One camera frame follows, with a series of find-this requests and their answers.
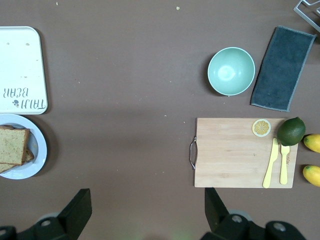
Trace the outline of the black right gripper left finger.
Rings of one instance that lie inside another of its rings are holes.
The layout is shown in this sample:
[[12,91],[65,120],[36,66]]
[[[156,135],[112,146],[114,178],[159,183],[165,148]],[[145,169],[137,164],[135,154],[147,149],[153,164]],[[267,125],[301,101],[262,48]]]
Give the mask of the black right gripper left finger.
[[46,217],[17,234],[18,240],[77,240],[92,215],[91,191],[80,189],[56,216]]

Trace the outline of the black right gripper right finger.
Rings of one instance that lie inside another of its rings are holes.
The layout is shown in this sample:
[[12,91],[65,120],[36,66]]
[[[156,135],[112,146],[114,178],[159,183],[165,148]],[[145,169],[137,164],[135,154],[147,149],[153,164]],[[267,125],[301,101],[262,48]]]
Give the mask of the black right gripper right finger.
[[230,213],[215,188],[204,191],[205,216],[210,232],[203,240],[304,240],[302,233],[284,221],[258,226],[240,213]]

